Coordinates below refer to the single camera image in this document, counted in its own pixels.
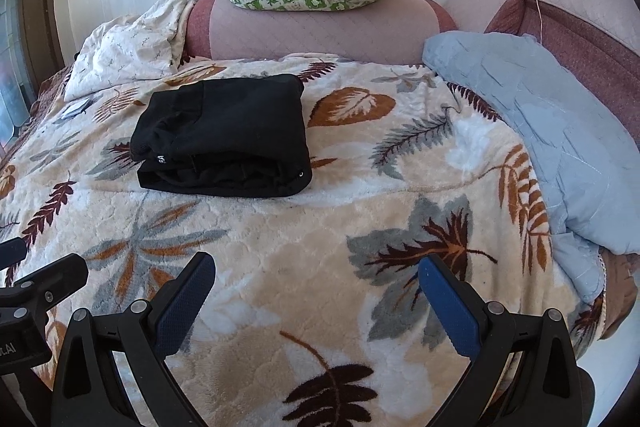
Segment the pink quilted headboard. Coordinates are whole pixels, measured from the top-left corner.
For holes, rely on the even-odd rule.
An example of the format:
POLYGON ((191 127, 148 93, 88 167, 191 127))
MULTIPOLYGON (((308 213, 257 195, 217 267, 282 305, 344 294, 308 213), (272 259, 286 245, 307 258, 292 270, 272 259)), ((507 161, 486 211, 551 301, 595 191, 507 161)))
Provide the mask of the pink quilted headboard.
POLYGON ((639 9, 634 0, 447 0, 460 30, 538 38, 639 138, 639 9))

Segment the window with brown frame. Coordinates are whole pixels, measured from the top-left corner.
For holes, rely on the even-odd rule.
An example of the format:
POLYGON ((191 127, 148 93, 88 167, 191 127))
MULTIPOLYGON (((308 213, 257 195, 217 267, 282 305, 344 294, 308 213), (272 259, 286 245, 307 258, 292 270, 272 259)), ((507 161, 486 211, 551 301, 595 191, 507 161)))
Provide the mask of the window with brown frame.
POLYGON ((64 66, 53 0, 1 0, 1 155, 30 119, 43 83, 64 66))

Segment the black pants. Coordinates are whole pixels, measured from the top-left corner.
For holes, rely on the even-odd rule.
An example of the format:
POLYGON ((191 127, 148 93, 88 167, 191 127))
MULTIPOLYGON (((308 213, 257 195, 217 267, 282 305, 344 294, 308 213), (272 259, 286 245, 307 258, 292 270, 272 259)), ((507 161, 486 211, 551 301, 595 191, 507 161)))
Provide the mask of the black pants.
POLYGON ((203 80, 152 94, 130 140, 148 190, 293 196, 312 179, 295 75, 203 80))

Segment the cream white pillow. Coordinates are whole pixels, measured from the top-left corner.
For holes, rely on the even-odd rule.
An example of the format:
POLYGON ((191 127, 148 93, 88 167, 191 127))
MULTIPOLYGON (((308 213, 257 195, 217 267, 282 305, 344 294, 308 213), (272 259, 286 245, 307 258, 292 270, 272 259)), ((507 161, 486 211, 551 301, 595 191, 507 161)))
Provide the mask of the cream white pillow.
POLYGON ((64 100, 177 72, 194 0, 160 0, 140 15, 114 18, 86 38, 75 58, 64 100))

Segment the light blue quilted blanket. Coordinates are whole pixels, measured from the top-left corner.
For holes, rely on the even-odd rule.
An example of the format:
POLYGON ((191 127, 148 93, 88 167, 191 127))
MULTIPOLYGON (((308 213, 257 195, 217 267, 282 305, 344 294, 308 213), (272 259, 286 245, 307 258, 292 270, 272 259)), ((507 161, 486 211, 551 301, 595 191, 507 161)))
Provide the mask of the light blue quilted blanket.
POLYGON ((423 62, 498 113, 528 150, 553 257, 591 303, 605 286, 600 248, 639 250, 639 151, 627 129, 537 40, 453 30, 428 38, 423 62))

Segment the pink quilted bolster cushion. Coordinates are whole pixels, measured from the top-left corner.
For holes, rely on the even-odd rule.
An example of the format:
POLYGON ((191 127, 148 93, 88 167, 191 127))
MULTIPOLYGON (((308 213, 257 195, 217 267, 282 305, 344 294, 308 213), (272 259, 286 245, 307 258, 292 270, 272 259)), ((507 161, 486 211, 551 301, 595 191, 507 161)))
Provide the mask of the pink quilted bolster cushion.
POLYGON ((292 53, 414 65, 424 42, 457 28, 433 0, 380 0, 344 12, 243 10, 230 0, 198 0, 186 22, 184 52, 212 60, 275 60, 292 53))

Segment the leaf patterned fleece blanket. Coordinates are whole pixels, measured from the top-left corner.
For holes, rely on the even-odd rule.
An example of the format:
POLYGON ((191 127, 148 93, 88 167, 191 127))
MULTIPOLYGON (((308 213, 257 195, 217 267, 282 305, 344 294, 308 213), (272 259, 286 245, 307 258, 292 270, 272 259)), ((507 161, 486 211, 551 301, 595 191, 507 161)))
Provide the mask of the leaf patterned fleece blanket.
POLYGON ((546 205, 522 139, 472 91, 425 67, 333 55, 204 61, 70 103, 53 80, 1 163, 1 234, 29 252, 6 282, 75 253, 87 285, 53 310, 112 313, 151 298, 207 251, 216 283, 169 365, 212 426, 423 426, 463 372, 418 283, 442 257, 513 313, 559 309, 577 353, 603 329, 552 255, 546 205), (312 179, 278 199, 177 195, 139 185, 130 139, 153 93, 203 80, 302 78, 312 179))

